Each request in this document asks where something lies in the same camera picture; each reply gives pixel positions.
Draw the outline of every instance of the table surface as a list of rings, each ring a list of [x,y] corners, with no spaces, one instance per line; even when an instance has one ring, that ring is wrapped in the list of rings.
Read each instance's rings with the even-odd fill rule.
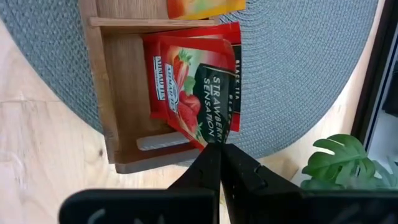
[[[290,179],[315,152],[315,140],[351,131],[383,5],[380,0],[363,54],[335,104],[304,137],[262,164]],[[55,96],[1,21],[0,43],[0,223],[56,223],[60,204],[74,192],[166,188],[186,170],[172,165],[117,174],[102,134]],[[221,223],[229,223],[222,199],[220,209]]]

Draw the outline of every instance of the strawberry tea packet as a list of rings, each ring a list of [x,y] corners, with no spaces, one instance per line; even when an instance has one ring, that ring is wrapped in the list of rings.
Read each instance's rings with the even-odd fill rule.
[[[150,116],[152,119],[167,119],[162,62],[160,58],[159,37],[163,35],[176,37],[201,37],[228,40],[234,50],[236,63],[236,87],[232,131],[239,131],[241,112],[241,31],[238,22],[222,24],[214,27],[176,30],[149,34],[143,37],[147,69],[147,80],[150,98]]]
[[[225,143],[231,129],[235,57],[223,39],[160,38],[167,123],[198,149]]]
[[[205,19],[246,8],[246,0],[167,0],[170,19]]]

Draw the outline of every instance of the wooden box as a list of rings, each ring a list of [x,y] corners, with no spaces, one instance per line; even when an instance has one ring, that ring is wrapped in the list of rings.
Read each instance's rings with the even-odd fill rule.
[[[137,145],[148,136],[175,138],[164,121],[149,118],[140,34],[213,26],[216,19],[169,20],[166,0],[80,0],[79,4],[109,162],[119,173],[130,173],[195,158],[199,152],[187,142],[146,151]]]

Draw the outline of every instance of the red tea packet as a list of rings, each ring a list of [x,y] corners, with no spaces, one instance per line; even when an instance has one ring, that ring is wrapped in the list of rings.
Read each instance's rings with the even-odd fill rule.
[[[198,149],[224,143],[231,129],[235,57],[223,39],[160,38],[167,123]]]
[[[176,37],[205,37],[226,39],[231,42],[236,62],[236,99],[234,102],[234,115],[231,130],[239,131],[241,112],[241,31],[238,22],[222,24],[214,27],[201,27],[195,29],[176,30],[149,34],[143,37],[146,69],[148,76],[150,116],[153,119],[166,119],[164,80],[162,77],[162,62],[160,61],[159,37],[162,35]]]

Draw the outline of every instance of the round woven placemat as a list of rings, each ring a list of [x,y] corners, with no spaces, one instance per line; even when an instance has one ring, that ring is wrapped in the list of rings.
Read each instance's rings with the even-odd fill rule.
[[[363,51],[377,0],[248,0],[241,132],[254,157],[281,150],[327,112]],[[101,131],[77,0],[0,0],[0,16],[28,61],[79,117]]]

